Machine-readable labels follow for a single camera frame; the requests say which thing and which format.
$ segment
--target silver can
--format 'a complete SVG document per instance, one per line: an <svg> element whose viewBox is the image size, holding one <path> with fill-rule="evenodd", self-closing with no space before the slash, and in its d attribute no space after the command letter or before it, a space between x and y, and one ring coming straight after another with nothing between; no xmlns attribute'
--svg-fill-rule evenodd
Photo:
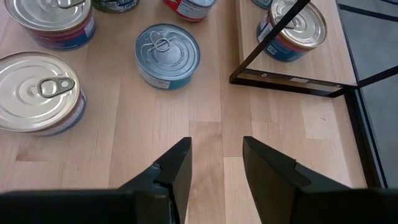
<svg viewBox="0 0 398 224"><path fill-rule="evenodd" d="M83 116L86 97L77 72L42 52L0 60L0 128L36 136L59 134Z"/></svg>
<svg viewBox="0 0 398 224"><path fill-rule="evenodd" d="M257 27L259 42L269 34L295 3L295 0L274 0L268 15L264 16ZM326 37L325 18L314 4L308 3L264 51L276 60L292 62L319 47Z"/></svg>
<svg viewBox="0 0 398 224"><path fill-rule="evenodd" d="M95 33L89 0L4 0L10 16L43 47L71 50Z"/></svg>
<svg viewBox="0 0 398 224"><path fill-rule="evenodd" d="M135 53L143 79L166 90L189 83L200 61L193 36L172 24L157 24L144 30L136 41Z"/></svg>

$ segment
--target metal can lid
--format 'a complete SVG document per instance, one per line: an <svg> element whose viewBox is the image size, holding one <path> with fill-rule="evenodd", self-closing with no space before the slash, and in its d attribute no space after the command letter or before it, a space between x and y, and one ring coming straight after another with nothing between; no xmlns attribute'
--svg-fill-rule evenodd
<svg viewBox="0 0 398 224"><path fill-rule="evenodd" d="M4 5L24 27L47 32L76 27L91 9L89 0L4 0Z"/></svg>
<svg viewBox="0 0 398 224"><path fill-rule="evenodd" d="M271 6L273 22L278 23L295 3L294 0L274 0ZM317 7L308 3L282 30L281 34L299 47L312 49L325 41L326 21Z"/></svg>
<svg viewBox="0 0 398 224"><path fill-rule="evenodd" d="M189 77L200 61L193 36L172 24L157 24L144 30L136 41L135 53L144 71L169 81Z"/></svg>
<svg viewBox="0 0 398 224"><path fill-rule="evenodd" d="M49 128L74 110L80 96L76 71L42 52L0 59L0 128L34 132Z"/></svg>
<svg viewBox="0 0 398 224"><path fill-rule="evenodd" d="M212 6L217 2L217 0L189 0L189 1L199 6L205 6L205 7Z"/></svg>

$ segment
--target pull tab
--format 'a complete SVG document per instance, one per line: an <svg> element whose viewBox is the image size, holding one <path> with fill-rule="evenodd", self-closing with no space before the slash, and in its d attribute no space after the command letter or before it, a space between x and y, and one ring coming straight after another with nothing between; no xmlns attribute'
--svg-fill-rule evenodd
<svg viewBox="0 0 398 224"><path fill-rule="evenodd" d="M283 17L284 17L284 15L277 16L277 17L275 18L275 20L279 22ZM293 18L293 19L286 25L285 28L288 28L288 29L295 29L295 28L297 27L297 23L296 23L295 18Z"/></svg>
<svg viewBox="0 0 398 224"><path fill-rule="evenodd" d="M57 88L55 90L55 93L51 94L43 93L44 83L46 82L54 82L55 87ZM40 80L39 83L37 84L37 91L39 92L39 95L43 96L44 98L53 98L62 93L72 90L73 87L75 87L75 81L73 79L69 77L53 77L53 78L44 78Z"/></svg>
<svg viewBox="0 0 398 224"><path fill-rule="evenodd" d="M154 44L155 49L159 52L166 52L171 47L170 41L158 31L152 31L149 34L149 38L150 41L152 41L152 43Z"/></svg>
<svg viewBox="0 0 398 224"><path fill-rule="evenodd" d="M86 0L57 0L58 7L62 9L69 9L73 6L83 4Z"/></svg>

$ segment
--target wooden tabletop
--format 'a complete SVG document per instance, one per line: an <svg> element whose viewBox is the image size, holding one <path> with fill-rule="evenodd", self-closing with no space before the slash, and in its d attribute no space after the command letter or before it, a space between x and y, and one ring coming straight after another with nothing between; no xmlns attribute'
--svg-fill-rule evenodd
<svg viewBox="0 0 398 224"><path fill-rule="evenodd" d="M141 1L124 14L96 11L95 17L88 45L54 52L39 47L0 5L0 57L56 54L76 68L88 98L82 120L57 136L0 131L1 191L119 187L185 136L193 138L189 224L259 223L244 175L246 135L338 182L366 185L344 98L228 83L239 64L231 0L219 0L199 23L181 20L160 0ZM138 35L161 22L189 30L200 46L199 68L179 90L151 87L134 61Z"/></svg>
<svg viewBox="0 0 398 224"><path fill-rule="evenodd" d="M296 77L312 78L335 83L356 85L343 29L335 0L311 0L322 12L328 35L325 42L294 62L279 62L265 52L259 54L248 68ZM267 11L251 0L237 0L239 58L245 58L259 44L256 28Z"/></svg>

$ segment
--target wooden table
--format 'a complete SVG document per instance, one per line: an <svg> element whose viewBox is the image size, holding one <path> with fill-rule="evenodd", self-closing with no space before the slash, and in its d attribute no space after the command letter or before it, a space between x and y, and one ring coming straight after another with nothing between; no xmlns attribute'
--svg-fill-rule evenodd
<svg viewBox="0 0 398 224"><path fill-rule="evenodd" d="M344 98L228 83L239 64L231 0L219 0L199 23L179 19L160 0L141 1L124 14L96 11L95 17L88 45L53 52L0 6L0 57L27 50L56 54L76 68L88 96L83 119L58 136L0 131L0 190L119 187L191 136L188 223L259 223L241 157L245 135L341 183L365 186ZM175 91L149 86L134 61L137 36L160 22L189 30L202 54L192 82Z"/></svg>

